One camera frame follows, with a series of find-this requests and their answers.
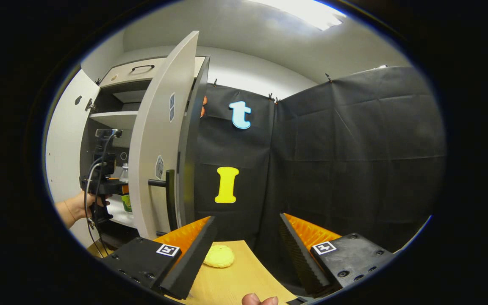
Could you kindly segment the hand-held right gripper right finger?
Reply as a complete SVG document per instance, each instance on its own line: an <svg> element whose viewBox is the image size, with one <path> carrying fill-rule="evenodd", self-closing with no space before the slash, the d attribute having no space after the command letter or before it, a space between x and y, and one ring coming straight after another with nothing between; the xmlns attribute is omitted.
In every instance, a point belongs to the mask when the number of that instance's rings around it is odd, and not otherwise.
<svg viewBox="0 0 488 305"><path fill-rule="evenodd" d="M287 213L279 234L306 293L324 297L366 279L395 257L359 233L344 236Z"/></svg>

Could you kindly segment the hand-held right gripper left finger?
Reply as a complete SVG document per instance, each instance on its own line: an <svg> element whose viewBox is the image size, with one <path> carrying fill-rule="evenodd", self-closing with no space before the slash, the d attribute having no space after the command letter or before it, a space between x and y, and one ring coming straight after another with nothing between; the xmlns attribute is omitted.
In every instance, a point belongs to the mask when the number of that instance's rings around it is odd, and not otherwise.
<svg viewBox="0 0 488 305"><path fill-rule="evenodd" d="M132 239L100 261L128 282L174 299L186 299L217 235L207 216L153 241Z"/></svg>

